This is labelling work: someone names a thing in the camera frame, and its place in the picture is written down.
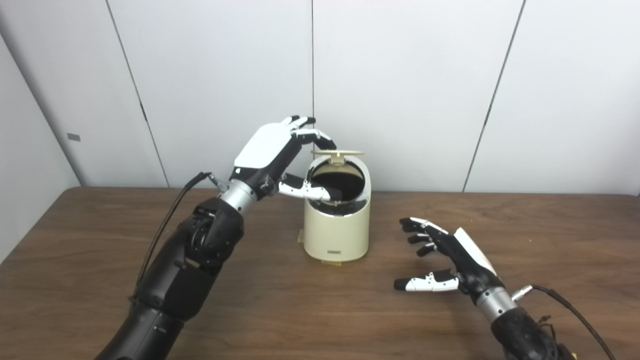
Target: trash can lid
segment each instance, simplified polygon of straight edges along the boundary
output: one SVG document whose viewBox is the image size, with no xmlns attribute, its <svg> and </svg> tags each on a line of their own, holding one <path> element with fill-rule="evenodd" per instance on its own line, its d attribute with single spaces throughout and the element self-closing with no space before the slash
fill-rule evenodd
<svg viewBox="0 0 640 360">
<path fill-rule="evenodd" d="M 315 155 L 330 155 L 329 163 L 331 164 L 344 164 L 345 155 L 364 155 L 364 152 L 354 150 L 316 150 L 311 153 Z"/>
</svg>

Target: robotic arm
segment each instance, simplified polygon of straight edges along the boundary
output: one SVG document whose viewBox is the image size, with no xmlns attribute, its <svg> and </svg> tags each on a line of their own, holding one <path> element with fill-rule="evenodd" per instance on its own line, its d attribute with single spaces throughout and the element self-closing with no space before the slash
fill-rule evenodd
<svg viewBox="0 0 640 360">
<path fill-rule="evenodd" d="M 398 279 L 394 288 L 403 291 L 460 290 L 468 295 L 491 323 L 491 332 L 504 347 L 508 360 L 573 360 L 571 352 L 547 334 L 516 301 L 531 287 L 509 295 L 491 263 L 469 235 L 459 228 L 453 235 L 419 218 L 400 220 L 403 231 L 416 233 L 409 243 L 425 242 L 417 254 L 439 252 L 451 258 L 452 269 L 434 271 L 425 277 Z"/>
<path fill-rule="evenodd" d="M 221 193 L 201 202 L 164 243 L 131 298 L 125 322 L 96 360 L 166 359 L 243 237 L 243 215 L 257 201 L 279 190 L 306 199 L 340 199 L 338 191 L 285 174 L 302 145 L 336 149 L 322 131 L 302 128 L 315 121 L 292 116 L 262 126 L 236 158 L 229 183 L 211 177 Z"/>
</svg>

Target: small gray sticker on wall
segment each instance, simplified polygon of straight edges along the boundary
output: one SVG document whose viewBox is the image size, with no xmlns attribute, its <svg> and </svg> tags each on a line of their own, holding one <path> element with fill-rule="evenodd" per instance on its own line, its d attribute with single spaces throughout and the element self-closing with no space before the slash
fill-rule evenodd
<svg viewBox="0 0 640 360">
<path fill-rule="evenodd" d="M 75 142 L 80 141 L 80 135 L 78 135 L 78 134 L 67 133 L 67 138 L 69 140 L 73 140 Z"/>
</svg>

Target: wire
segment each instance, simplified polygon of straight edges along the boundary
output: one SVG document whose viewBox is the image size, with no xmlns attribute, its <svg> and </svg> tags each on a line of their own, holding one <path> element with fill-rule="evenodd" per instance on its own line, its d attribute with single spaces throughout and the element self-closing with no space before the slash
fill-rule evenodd
<svg viewBox="0 0 640 360">
<path fill-rule="evenodd" d="M 616 357 L 613 356 L 613 353 L 611 352 L 611 350 L 609 350 L 609 347 L 604 342 L 604 340 L 600 337 L 596 329 L 594 329 L 593 326 L 591 326 L 591 324 L 587 321 L 587 319 L 585 319 L 584 316 L 580 314 L 580 312 L 578 312 L 578 310 L 575 307 L 573 307 L 573 305 L 571 305 L 571 303 L 569 303 L 565 298 L 560 296 L 560 294 L 556 293 L 556 291 L 553 289 L 547 289 L 538 285 L 531 285 L 531 286 L 538 291 L 542 291 L 543 293 L 546 293 L 547 295 L 549 295 L 550 297 L 558 301 L 560 304 L 564 305 L 567 309 L 569 309 L 578 319 L 580 319 L 580 321 L 587 328 L 587 330 L 589 330 L 591 335 L 593 335 L 593 337 L 597 340 L 597 342 L 602 347 L 602 350 L 604 350 L 604 352 L 607 353 L 607 356 L 609 357 L 609 359 L 616 360 Z"/>
<path fill-rule="evenodd" d="M 136 294 L 138 292 L 138 285 L 140 284 L 140 281 L 142 281 L 142 278 L 145 276 L 145 273 L 147 272 L 147 268 L 149 266 L 149 261 L 151 260 L 151 255 L 154 253 L 154 249 L 156 248 L 156 245 L 158 244 L 158 240 L 160 240 L 160 236 L 162 236 L 164 228 L 166 227 L 166 225 L 169 222 L 169 220 L 171 220 L 171 216 L 173 215 L 175 210 L 178 208 L 178 205 L 180 204 L 180 201 L 182 201 L 182 198 L 184 197 L 184 195 L 192 187 L 194 187 L 200 181 L 206 179 L 209 175 L 211 175 L 210 172 L 201 172 L 198 175 L 196 175 L 193 179 L 189 180 L 189 182 L 186 185 L 184 185 L 184 187 L 182 188 L 182 190 L 180 191 L 178 196 L 173 201 L 173 205 L 171 205 L 171 208 L 169 209 L 169 212 L 164 217 L 164 220 L 160 223 L 160 227 L 158 227 L 156 235 L 154 236 L 153 240 L 151 240 L 151 243 L 149 244 L 149 249 L 147 250 L 147 255 L 145 256 L 145 260 L 142 262 L 142 266 L 140 267 L 140 273 L 138 274 L 138 279 L 136 280 L 136 287 L 134 288 L 134 291 L 133 291 L 134 297 L 136 296 Z"/>
</svg>

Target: cream trash can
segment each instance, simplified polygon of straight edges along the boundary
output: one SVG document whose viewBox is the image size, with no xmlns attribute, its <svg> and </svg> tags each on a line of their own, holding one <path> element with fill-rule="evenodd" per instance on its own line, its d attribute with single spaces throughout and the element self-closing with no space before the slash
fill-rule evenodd
<svg viewBox="0 0 640 360">
<path fill-rule="evenodd" d="M 305 199 L 302 242 L 307 254 L 322 261 L 341 263 L 360 259 L 369 249 L 371 177 L 355 155 L 359 151 L 321 150 L 306 180 L 338 189 L 340 201 Z"/>
</svg>

